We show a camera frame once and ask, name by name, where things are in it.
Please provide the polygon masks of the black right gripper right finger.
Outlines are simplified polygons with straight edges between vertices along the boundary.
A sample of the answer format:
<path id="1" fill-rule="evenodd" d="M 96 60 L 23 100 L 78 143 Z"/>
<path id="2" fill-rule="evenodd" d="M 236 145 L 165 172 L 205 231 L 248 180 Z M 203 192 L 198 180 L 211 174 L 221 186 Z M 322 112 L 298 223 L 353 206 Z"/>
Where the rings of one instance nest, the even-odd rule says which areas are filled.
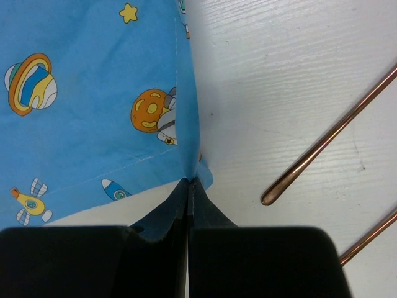
<path id="1" fill-rule="evenodd" d="M 350 297 L 334 243 L 316 227 L 239 227 L 189 188 L 191 297 Z"/>

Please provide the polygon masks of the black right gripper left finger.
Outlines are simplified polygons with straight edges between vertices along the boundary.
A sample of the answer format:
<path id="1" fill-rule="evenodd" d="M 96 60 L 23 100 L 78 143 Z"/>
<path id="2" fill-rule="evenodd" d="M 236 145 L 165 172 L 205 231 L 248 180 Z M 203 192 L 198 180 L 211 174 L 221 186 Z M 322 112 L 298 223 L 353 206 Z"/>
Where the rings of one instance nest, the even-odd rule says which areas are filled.
<path id="1" fill-rule="evenodd" d="M 130 226 L 8 228 L 2 297 L 184 297 L 188 181 Z"/>

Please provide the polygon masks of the copper fork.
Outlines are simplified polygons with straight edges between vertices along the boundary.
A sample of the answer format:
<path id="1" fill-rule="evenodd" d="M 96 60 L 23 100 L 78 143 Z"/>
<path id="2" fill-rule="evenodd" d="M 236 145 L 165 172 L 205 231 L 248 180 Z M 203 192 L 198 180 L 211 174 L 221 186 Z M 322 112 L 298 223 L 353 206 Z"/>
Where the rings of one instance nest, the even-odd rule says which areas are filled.
<path id="1" fill-rule="evenodd" d="M 339 257 L 340 265 L 345 266 L 353 257 L 360 253 L 369 243 L 396 222 L 396 209 L 376 223 L 368 232 L 360 237 Z"/>

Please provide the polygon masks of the copper spoon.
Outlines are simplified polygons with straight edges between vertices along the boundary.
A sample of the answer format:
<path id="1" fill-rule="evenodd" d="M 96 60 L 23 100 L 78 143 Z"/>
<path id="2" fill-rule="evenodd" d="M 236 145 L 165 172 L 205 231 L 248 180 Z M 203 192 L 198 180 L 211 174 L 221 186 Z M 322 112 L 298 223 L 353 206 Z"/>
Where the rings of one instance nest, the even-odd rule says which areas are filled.
<path id="1" fill-rule="evenodd" d="M 396 66 L 392 67 L 363 98 L 351 107 L 263 192 L 261 204 L 264 206 L 272 205 L 317 156 L 395 79 Z"/>

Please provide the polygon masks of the blue space-print placemat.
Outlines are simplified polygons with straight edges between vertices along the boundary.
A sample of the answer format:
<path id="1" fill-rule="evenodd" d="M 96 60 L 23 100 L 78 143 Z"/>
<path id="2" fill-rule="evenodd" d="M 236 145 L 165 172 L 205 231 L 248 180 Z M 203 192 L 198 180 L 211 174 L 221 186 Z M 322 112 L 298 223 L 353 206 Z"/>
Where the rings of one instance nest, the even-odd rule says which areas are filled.
<path id="1" fill-rule="evenodd" d="M 213 176 L 184 1 L 1 2 L 1 228 Z"/>

